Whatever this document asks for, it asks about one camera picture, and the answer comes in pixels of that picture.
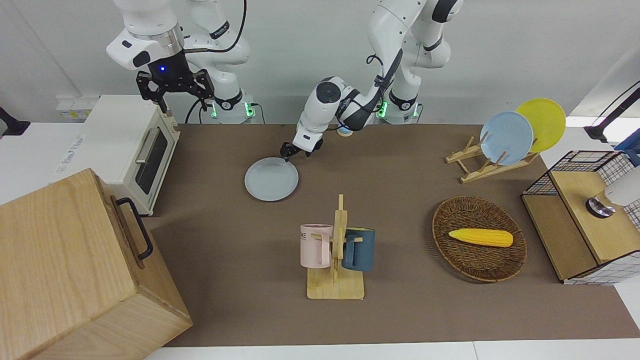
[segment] small round object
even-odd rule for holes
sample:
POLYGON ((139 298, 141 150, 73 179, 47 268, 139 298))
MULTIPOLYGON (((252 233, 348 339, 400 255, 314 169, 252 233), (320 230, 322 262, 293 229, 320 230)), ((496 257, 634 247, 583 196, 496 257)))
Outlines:
POLYGON ((346 127, 338 127, 338 130, 336 130, 336 132, 338 133, 338 135, 344 138, 353 135, 353 131, 347 129, 346 127))
POLYGON ((278 201, 289 196, 298 185, 298 170, 282 158, 256 161, 244 175, 244 187, 256 199, 278 201))
POLYGON ((531 150, 533 130, 527 119, 515 111, 503 111, 494 115, 483 126, 480 139, 489 134, 480 145, 483 154, 494 163, 502 156, 499 165, 513 165, 524 159, 531 150))
POLYGON ((533 129, 533 138, 537 139, 531 152, 541 152, 555 145, 566 128, 564 110, 555 101, 533 99, 520 105, 516 112, 527 118, 533 129))

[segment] wooden mug holder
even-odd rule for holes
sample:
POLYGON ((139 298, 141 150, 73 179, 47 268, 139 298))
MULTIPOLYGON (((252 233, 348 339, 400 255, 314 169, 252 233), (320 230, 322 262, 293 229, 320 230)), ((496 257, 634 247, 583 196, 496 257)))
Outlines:
POLYGON ((486 177, 494 176, 497 174, 501 174, 503 172, 507 172, 509 170, 526 166, 530 164, 539 155, 538 152, 530 152, 529 154, 527 154, 527 156, 525 156, 522 160, 520 160, 515 164, 500 165, 500 162, 502 161, 502 159, 504 159, 504 157, 507 155, 507 152, 505 151, 500 155, 500 157, 495 163, 492 162, 491 159, 487 159, 481 168, 479 168, 476 171, 470 171, 465 166, 465 164, 462 163, 462 160, 475 158, 476 156, 480 156, 480 155, 483 156, 481 145, 485 141, 487 135, 489 135, 488 131, 484 133, 483 137, 475 145, 471 145, 471 143, 473 143, 475 138, 474 136, 471 136, 471 138, 467 142, 467 145, 465 146, 464 149, 458 152, 452 151, 451 155, 445 158, 445 161, 447 162, 447 164, 457 163, 460 166, 460 168, 462 168, 462 171, 465 172, 465 175, 460 177, 461 183, 463 184, 470 183, 471 181, 484 179, 486 177))
POLYGON ((335 211, 333 236, 331 237, 332 261, 328 268, 307 269, 307 297, 316 299, 362 300, 364 299, 364 277, 361 271, 345 269, 340 262, 344 257, 342 248, 347 230, 347 211, 344 196, 338 195, 338 210, 335 211))

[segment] blue plate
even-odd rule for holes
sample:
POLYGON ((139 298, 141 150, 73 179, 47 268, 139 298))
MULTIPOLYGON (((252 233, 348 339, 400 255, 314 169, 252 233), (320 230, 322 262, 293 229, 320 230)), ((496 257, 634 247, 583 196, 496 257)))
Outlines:
POLYGON ((513 165, 522 160, 533 143, 533 130, 527 119, 515 111, 494 115, 483 126, 480 138, 486 136, 480 147, 483 154, 496 163, 503 152, 507 152, 499 165, 513 165))

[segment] woven basket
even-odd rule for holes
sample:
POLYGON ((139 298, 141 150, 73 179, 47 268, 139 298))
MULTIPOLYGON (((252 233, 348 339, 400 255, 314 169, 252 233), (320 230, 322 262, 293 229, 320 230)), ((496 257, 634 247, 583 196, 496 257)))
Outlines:
POLYGON ((518 224, 498 205, 480 197, 457 196, 441 203, 433 216, 433 239, 451 266, 479 281, 510 279, 520 272, 527 259, 527 243, 518 224), (513 245, 475 245, 449 236, 449 231, 461 228, 509 231, 513 245))

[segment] wall outlet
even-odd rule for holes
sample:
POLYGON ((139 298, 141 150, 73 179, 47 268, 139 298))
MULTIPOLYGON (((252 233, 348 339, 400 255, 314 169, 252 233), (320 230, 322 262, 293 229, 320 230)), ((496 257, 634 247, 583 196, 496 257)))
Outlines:
POLYGON ((84 122, 98 102, 97 97, 60 97, 56 111, 64 122, 84 122))

